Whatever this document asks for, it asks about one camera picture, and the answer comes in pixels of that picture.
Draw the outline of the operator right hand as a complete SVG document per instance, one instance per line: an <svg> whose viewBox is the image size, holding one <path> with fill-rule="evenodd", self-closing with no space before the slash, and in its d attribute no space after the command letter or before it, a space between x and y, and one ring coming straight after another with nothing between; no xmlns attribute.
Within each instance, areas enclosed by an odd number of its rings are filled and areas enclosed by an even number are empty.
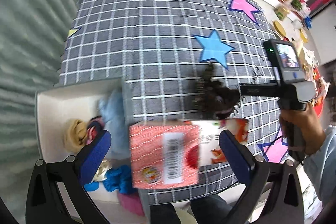
<svg viewBox="0 0 336 224"><path fill-rule="evenodd" d="M326 134L310 103L306 105L306 110L304 111L281 110L280 123L282 124L282 132L286 134L284 122L292 123L301 130L305 140L305 153L308 156L316 153L326 139Z"/></svg>

